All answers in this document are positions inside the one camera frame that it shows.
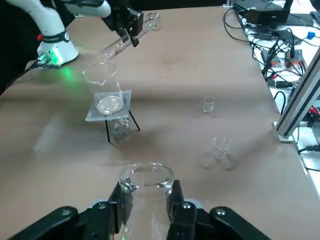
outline green light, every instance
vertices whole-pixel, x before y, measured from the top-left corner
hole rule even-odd
[[[61,54],[59,52],[59,50],[56,48],[56,47],[53,47],[49,53],[52,55],[51,56],[51,62],[53,64],[60,64],[62,63],[64,60],[63,58],[61,57]]]
[[[72,89],[79,86],[79,83],[77,81],[77,74],[75,74],[75,72],[68,66],[64,66],[63,68],[61,68],[60,73],[62,74],[62,81],[66,86]]]

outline power adapter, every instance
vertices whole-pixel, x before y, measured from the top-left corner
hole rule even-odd
[[[284,65],[286,68],[290,68],[292,65],[301,63],[303,61],[302,50],[294,50],[294,56],[290,50],[285,52]]]
[[[263,62],[266,64],[269,58],[269,52],[267,50],[261,51],[261,57]],[[271,67],[273,68],[281,68],[281,61],[277,55],[274,56],[274,58],[271,60]]]

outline glass test tube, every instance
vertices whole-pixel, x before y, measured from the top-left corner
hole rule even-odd
[[[146,16],[145,21],[143,22],[142,31],[136,36],[136,38],[141,38],[149,31],[158,31],[161,28],[161,19],[158,13],[150,12]],[[128,35],[125,35],[119,38],[117,41],[112,43],[103,49],[100,53],[103,54],[104,61],[108,62],[113,59],[116,55],[121,53],[127,47],[132,44]]]

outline black metal stand leg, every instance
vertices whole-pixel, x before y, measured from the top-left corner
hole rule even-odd
[[[109,135],[109,128],[108,128],[108,121],[105,120],[104,122],[105,122],[105,129],[106,129],[106,135],[108,137],[108,142],[111,143],[110,142],[110,135]]]
[[[134,123],[135,123],[136,127],[137,127],[137,128],[138,128],[138,130],[140,131],[140,127],[139,127],[138,123],[136,122],[136,120],[135,120],[135,118],[134,118],[134,116],[132,115],[132,113],[131,113],[131,111],[130,111],[130,110],[129,110],[129,114],[130,114],[130,116],[131,116],[132,120],[134,121]]]

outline clear liquid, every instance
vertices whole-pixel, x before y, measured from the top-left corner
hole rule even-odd
[[[96,109],[103,115],[119,112],[124,106],[124,101],[119,96],[106,96],[96,105]]]

